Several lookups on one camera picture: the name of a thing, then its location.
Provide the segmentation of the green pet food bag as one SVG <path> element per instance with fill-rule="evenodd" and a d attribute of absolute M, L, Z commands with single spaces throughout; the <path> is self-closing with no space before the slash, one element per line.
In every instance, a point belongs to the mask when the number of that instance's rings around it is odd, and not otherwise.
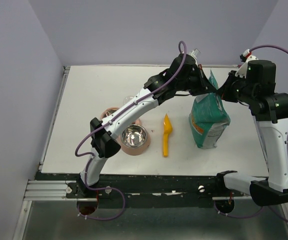
<path fill-rule="evenodd" d="M 200 149 L 213 149 L 231 123 L 221 98 L 216 93 L 195 97 L 188 117 L 193 139 Z"/>

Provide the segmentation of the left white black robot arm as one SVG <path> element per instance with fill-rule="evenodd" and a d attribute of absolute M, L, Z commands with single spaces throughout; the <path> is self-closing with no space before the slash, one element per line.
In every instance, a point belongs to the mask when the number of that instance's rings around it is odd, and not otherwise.
<path fill-rule="evenodd" d="M 91 197 L 107 159 L 117 154 L 121 146 L 118 136 L 135 120 L 148 111 L 172 99 L 177 92 L 199 96 L 216 92 L 197 60 L 188 54 L 179 54 L 170 67 L 151 76 L 132 100 L 108 117 L 90 121 L 91 150 L 88 163 L 80 173 L 77 191 L 85 198 Z"/>

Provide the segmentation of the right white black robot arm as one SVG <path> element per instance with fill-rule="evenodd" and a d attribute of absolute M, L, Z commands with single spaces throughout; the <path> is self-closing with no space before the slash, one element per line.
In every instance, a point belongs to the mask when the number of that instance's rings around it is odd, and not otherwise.
<path fill-rule="evenodd" d="M 248 105 L 268 168 L 266 178 L 237 171 L 217 174 L 214 191 L 220 196 L 236 190 L 261 207 L 288 203 L 288 94 L 275 92 L 275 80 L 273 62 L 247 60 L 218 90 L 222 100 Z"/>

